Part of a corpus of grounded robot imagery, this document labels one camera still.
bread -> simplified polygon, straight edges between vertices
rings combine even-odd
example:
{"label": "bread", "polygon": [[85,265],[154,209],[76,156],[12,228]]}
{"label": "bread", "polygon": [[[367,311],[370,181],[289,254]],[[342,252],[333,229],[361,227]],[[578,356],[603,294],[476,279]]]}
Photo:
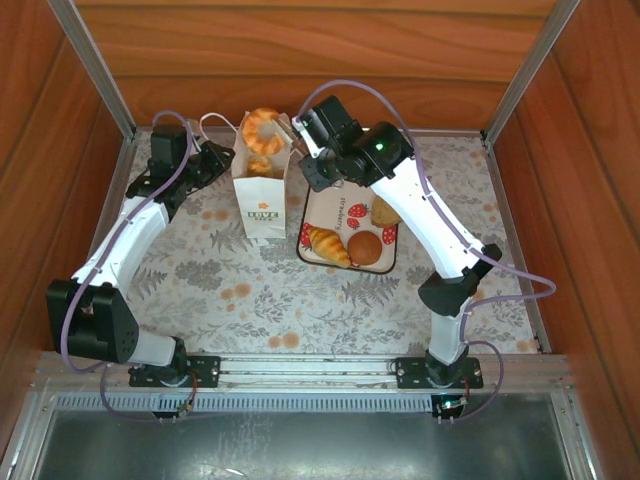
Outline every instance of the bread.
{"label": "bread", "polygon": [[247,165],[247,177],[273,178],[273,164],[266,157],[251,157]]}
{"label": "bread", "polygon": [[344,248],[340,236],[333,230],[310,227],[309,239],[311,240],[311,249],[319,257],[342,268],[351,266],[349,254]]}
{"label": "bread", "polygon": [[393,227],[402,221],[400,215],[381,197],[376,196],[371,206],[371,223],[379,228]]}
{"label": "bread", "polygon": [[349,239],[347,253],[355,265],[373,265],[382,255],[382,242],[373,232],[358,232]]}
{"label": "bread", "polygon": [[260,135],[260,126],[273,122],[279,117],[273,108],[258,108],[249,113],[242,122],[242,138],[247,148],[258,155],[274,155],[282,150],[284,140],[277,133],[271,138],[263,138]]}

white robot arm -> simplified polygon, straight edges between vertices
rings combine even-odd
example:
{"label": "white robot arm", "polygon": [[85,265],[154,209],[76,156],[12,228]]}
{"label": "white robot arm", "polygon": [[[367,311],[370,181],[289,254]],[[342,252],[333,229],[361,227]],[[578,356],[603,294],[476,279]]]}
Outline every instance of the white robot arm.
{"label": "white robot arm", "polygon": [[461,334],[465,308],[491,269],[470,250],[494,260],[500,250],[484,246],[465,229],[428,179],[425,194],[413,149],[393,125],[380,122],[364,132],[333,96],[292,123],[308,147],[301,168],[313,190],[322,191],[338,180],[370,187],[395,209],[433,260],[436,272],[418,290],[432,310],[425,369],[433,384],[452,383],[468,352]]}
{"label": "white robot arm", "polygon": [[[231,166],[233,150],[211,141],[202,143],[200,152],[188,161],[181,160],[191,149],[188,138],[183,127],[154,128],[149,174],[129,185],[117,221],[89,261],[71,280],[54,280],[49,286],[54,345],[63,355],[152,367],[173,365],[176,371],[185,371],[184,342],[140,329],[124,295],[151,243],[167,228],[187,194],[211,184]],[[81,285],[86,289],[69,316]],[[69,328],[67,351],[62,348],[64,328]]]}

tray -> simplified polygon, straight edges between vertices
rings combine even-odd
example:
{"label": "tray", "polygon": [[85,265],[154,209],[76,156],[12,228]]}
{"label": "tray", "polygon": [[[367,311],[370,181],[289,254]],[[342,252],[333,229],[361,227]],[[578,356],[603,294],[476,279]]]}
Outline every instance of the tray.
{"label": "tray", "polygon": [[[369,231],[383,239],[385,229],[371,224],[370,207],[376,194],[370,188],[359,187],[354,183],[344,182],[342,186],[331,187],[320,193],[309,189],[307,203],[298,233],[298,256],[303,262],[326,267],[340,268],[327,262],[313,253],[311,247],[301,241],[302,230],[306,223],[314,227],[327,228],[340,235],[345,248],[347,242],[357,232]],[[389,244],[382,242],[382,255],[373,265],[352,265],[346,270],[357,270],[384,275],[393,270],[396,263],[398,227],[390,227],[395,241]]]}

wooden wall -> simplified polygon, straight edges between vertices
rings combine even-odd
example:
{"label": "wooden wall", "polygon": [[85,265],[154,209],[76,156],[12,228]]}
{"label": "wooden wall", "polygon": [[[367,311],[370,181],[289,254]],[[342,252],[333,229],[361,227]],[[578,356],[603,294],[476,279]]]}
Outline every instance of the wooden wall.
{"label": "wooden wall", "polygon": [[2,454],[51,348],[46,288],[86,260],[122,135],[47,2],[4,2],[0,59]]}
{"label": "wooden wall", "polygon": [[582,0],[495,152],[610,478],[640,476],[640,9]]}
{"label": "wooden wall", "polygon": [[[487,127],[555,0],[78,0],[133,116],[297,113],[333,78],[382,90],[414,127]],[[387,118],[336,89],[364,124]]]}

white paper bag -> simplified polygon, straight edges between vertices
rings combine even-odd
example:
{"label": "white paper bag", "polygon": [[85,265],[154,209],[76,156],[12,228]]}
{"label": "white paper bag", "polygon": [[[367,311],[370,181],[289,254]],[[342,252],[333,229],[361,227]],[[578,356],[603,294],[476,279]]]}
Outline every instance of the white paper bag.
{"label": "white paper bag", "polygon": [[[286,115],[281,114],[280,118],[289,124],[289,118]],[[236,154],[231,163],[231,176],[247,237],[286,238],[285,182],[291,145],[285,141],[278,153],[268,155],[273,164],[275,178],[247,178],[249,158],[255,154],[245,145],[242,129],[239,129],[236,134],[233,150]]]}

